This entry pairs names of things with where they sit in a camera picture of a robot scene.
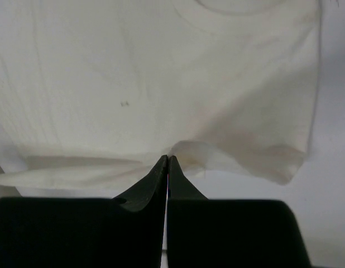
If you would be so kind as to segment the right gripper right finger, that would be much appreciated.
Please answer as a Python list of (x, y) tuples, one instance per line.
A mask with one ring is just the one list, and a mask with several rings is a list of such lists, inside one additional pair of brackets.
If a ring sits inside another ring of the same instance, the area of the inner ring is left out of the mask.
[(209, 199), (169, 160), (169, 267), (311, 267), (297, 220), (280, 200)]

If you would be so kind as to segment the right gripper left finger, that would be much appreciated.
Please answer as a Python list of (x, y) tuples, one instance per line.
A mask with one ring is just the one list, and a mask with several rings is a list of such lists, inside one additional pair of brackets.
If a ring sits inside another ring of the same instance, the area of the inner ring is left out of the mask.
[(1, 198), (0, 267), (160, 267), (167, 156), (120, 195)]

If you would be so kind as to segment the white t shirt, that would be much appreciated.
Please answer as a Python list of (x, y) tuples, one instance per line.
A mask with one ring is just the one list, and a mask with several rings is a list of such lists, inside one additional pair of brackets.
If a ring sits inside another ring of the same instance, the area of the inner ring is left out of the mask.
[(0, 186), (118, 190), (162, 156), (287, 184), (319, 1), (0, 1)]

